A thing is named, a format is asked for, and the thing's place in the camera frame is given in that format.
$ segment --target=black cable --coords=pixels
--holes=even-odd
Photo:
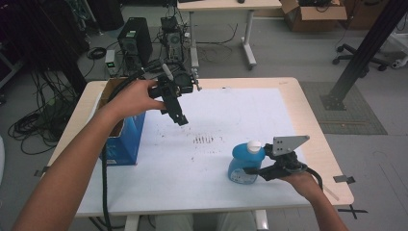
[[[150,226],[152,226],[154,229],[156,229],[156,226],[153,224],[153,222],[150,220],[150,215],[147,215],[147,219],[149,220]]]
[[[321,176],[316,171],[309,167],[306,168],[306,171],[316,177],[316,179],[318,180],[319,187],[323,190],[323,180],[321,179]]]
[[[109,47],[111,47],[112,45],[117,44],[117,43],[119,43],[119,41],[116,41],[116,42],[113,42],[113,43],[109,44],[105,49],[108,50]]]
[[[104,231],[103,228],[98,224],[98,222],[96,222],[96,220],[94,218],[88,218],[90,220],[90,222],[92,222],[93,225],[95,225],[95,227],[99,230],[99,231]]]
[[[237,28],[238,28],[238,23],[235,26],[235,30],[234,30],[234,33],[233,33],[232,37],[230,39],[225,40],[225,41],[197,41],[196,43],[207,43],[207,44],[223,44],[223,43],[226,43],[226,42],[231,41],[232,39],[234,39],[235,34],[237,33]]]
[[[103,47],[92,47],[88,53],[87,57],[90,60],[100,60],[105,57],[106,55],[106,48]]]
[[[93,70],[93,67],[95,66],[95,60],[100,60],[104,58],[106,56],[106,52],[107,52],[107,49],[103,47],[92,47],[88,51],[87,58],[92,60],[92,66],[90,67],[88,73],[84,75],[84,78],[86,78],[90,74],[90,72]]]
[[[125,80],[123,80],[116,88],[114,88],[114,90],[112,91],[111,95],[108,98],[108,102],[111,102],[111,100],[113,100],[120,93],[121,90],[126,88],[126,86],[128,86],[130,83],[132,83],[138,77],[140,77],[140,76],[132,75],[132,76],[129,76],[128,78],[126,78]]]
[[[54,148],[61,137],[71,111],[79,99],[79,94],[75,92],[77,89],[73,90],[72,86],[81,88],[83,82],[79,76],[82,77],[82,74],[77,71],[78,66],[72,59],[75,51],[67,46],[61,32],[42,5],[37,1],[16,0],[10,3],[8,9],[12,12],[8,15],[8,22],[12,24],[10,29],[15,38],[14,42],[21,48],[17,50],[24,51],[26,64],[32,67],[31,76],[37,88],[38,106],[35,111],[14,123],[8,133],[12,138],[21,141],[20,148],[23,153],[36,155]],[[56,71],[49,70],[54,67],[51,63],[61,69],[71,86],[63,83]],[[44,92],[48,88],[52,91],[51,95]],[[26,151],[24,143],[32,136],[41,136],[48,147],[34,153]]]
[[[178,14],[179,14],[179,17],[180,17],[180,19],[181,19],[181,24],[182,24],[183,27],[184,27],[185,24],[184,24],[183,16],[181,15],[180,10],[179,10],[178,8],[176,8],[176,9],[177,9],[177,12],[178,12]]]
[[[111,219],[108,212],[108,177],[107,177],[107,144],[102,149],[102,208],[106,227],[112,231]]]
[[[353,18],[354,18],[354,11],[356,10],[356,7],[357,7],[357,3],[356,3],[356,2],[357,2],[357,1],[353,1],[353,7],[351,8],[351,13],[350,13],[350,21],[348,21],[347,23],[351,23],[351,21],[352,21]],[[337,43],[334,45],[334,49],[335,49],[335,51],[336,51],[336,59],[339,57],[339,51],[337,51],[337,45],[339,45],[339,43],[344,39],[345,33],[346,33],[347,31],[348,31],[348,26],[347,26],[347,28],[344,30],[342,38],[340,38],[340,40],[338,40]]]
[[[162,57],[163,45],[160,46],[159,59]]]
[[[173,16],[175,16],[176,15],[176,7],[175,6],[172,6],[173,7]]]
[[[96,219],[97,219],[103,226],[106,227],[106,223],[103,221],[102,218],[96,217]],[[124,228],[125,226],[126,226],[126,225],[123,224],[123,225],[118,225],[118,226],[112,226],[112,228],[113,228],[113,229],[121,229],[121,228]]]
[[[125,63],[125,56],[124,56],[124,55],[122,55],[122,62],[120,62],[120,66],[119,66],[119,69],[118,69],[118,70],[117,70],[117,72],[116,72],[116,76],[119,74],[120,69],[122,69],[122,68],[123,68],[124,63]]]

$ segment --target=metal stand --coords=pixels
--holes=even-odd
[[[251,35],[253,17],[254,17],[254,11],[250,10],[248,12],[248,19],[246,21],[245,37],[242,38],[243,50],[245,51],[246,57],[248,58],[248,62],[249,62],[248,68],[250,70],[252,69],[252,67],[256,65],[254,54],[252,52],[251,46],[249,45],[249,36]]]
[[[89,7],[89,4],[88,4],[87,0],[82,0],[82,3],[84,4],[85,8],[87,9],[87,12],[89,13],[90,18],[92,19],[92,22],[95,23],[95,25],[96,25],[96,27],[97,27],[97,29],[98,29],[98,35],[99,35],[99,36],[103,36],[103,33],[102,33],[102,31],[101,31],[101,29],[100,29],[100,27],[99,27],[99,24],[98,24],[98,22],[96,21],[96,18],[95,18],[95,16],[93,15],[93,12],[92,12],[92,10],[91,10],[90,7]]]
[[[190,38],[191,38],[191,68],[198,69],[198,53],[197,53],[197,44],[195,43],[195,31],[194,31],[194,23],[192,19],[192,15],[194,12],[190,12]]]
[[[408,33],[398,34],[395,30],[388,37],[388,41],[396,45],[403,53],[405,58],[398,59],[391,65],[392,68],[397,69],[405,66],[408,62]]]
[[[0,91],[0,106],[2,106],[3,104],[5,104],[6,101],[6,95],[4,95],[4,93],[2,91]]]
[[[326,110],[345,110],[343,105],[345,96],[407,11],[408,1],[406,0],[394,0],[387,4],[357,49],[356,54],[348,63],[336,85],[328,95],[320,97]]]
[[[0,42],[0,51],[2,49],[3,44]],[[23,58],[21,58],[15,64],[12,64],[11,61],[9,61],[9,59],[0,52],[0,62],[5,64],[10,69],[10,72],[6,76],[0,76],[0,89],[1,89],[15,75],[15,73],[17,73],[17,71],[21,69],[21,67],[24,65],[24,60]]]

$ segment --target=black chair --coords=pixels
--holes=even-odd
[[[347,50],[348,52],[351,53],[351,55],[341,55],[338,56],[336,59],[333,60],[332,64],[339,64],[340,60],[351,60],[351,58],[353,58],[354,54],[356,53],[356,49],[354,49],[353,47],[347,45],[347,44],[343,44],[339,47],[337,47],[337,52],[343,52],[344,50]],[[377,68],[379,71],[384,71],[387,69],[387,66],[390,65],[389,62],[387,61],[383,61],[383,60],[379,60],[377,58],[372,58],[370,60],[370,62],[374,63],[374,64],[379,64],[379,67]],[[364,68],[363,73],[361,74],[360,78],[363,78],[367,75],[367,73],[370,71],[369,66],[367,65]]]

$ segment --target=cardboard box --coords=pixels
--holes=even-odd
[[[256,10],[254,16],[257,17],[283,17],[284,14],[282,9],[264,9],[264,10]]]
[[[109,96],[125,78],[110,79],[102,91],[97,109],[108,103]],[[107,140],[108,166],[135,165],[138,158],[141,132],[145,113],[122,119],[109,135]]]
[[[296,0],[281,0],[285,21],[294,32],[324,32],[333,30],[337,20],[347,15],[340,0],[333,0],[324,8],[300,7]]]
[[[350,30],[369,30],[389,0],[343,0],[347,20],[340,23]]]

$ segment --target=white tabletop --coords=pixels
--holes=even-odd
[[[204,89],[233,87],[266,90],[267,94],[264,96],[256,96],[255,93],[241,94],[245,97],[240,101],[255,99],[250,111],[256,111],[254,116],[257,119],[240,121],[240,126],[234,127],[234,131],[225,131],[221,126],[223,123],[239,120],[238,117],[229,119],[228,114],[236,112],[231,107],[240,108],[238,115],[242,118],[248,118],[248,115],[242,116],[244,110],[241,106],[234,106],[231,100],[223,100],[227,97],[212,99],[211,95],[206,95],[205,90],[179,98],[190,122],[188,125],[179,127],[168,115],[149,112],[143,128],[146,136],[142,137],[140,144],[139,164],[135,167],[108,167],[109,210],[112,214],[214,212],[308,205],[285,182],[266,182],[259,177],[255,184],[246,186],[233,183],[226,176],[234,144],[249,140],[271,142],[273,136],[282,135],[311,136],[301,146],[301,150],[296,152],[302,153],[307,164],[320,173],[324,192],[334,205],[352,203],[353,196],[348,185],[336,183],[332,178],[342,173],[294,78],[200,81]],[[106,82],[94,82],[87,85],[50,164],[85,125],[97,95],[105,84]],[[209,113],[211,110],[200,107],[204,100],[210,100],[212,105],[225,105],[221,108],[227,109],[227,112]],[[189,151],[174,153],[178,148]],[[100,168],[98,162],[77,216],[100,216],[102,213]]]
[[[279,0],[245,0],[238,3],[237,0],[203,0],[187,3],[178,3],[180,11],[223,11],[223,10],[264,10],[280,8],[282,4]]]

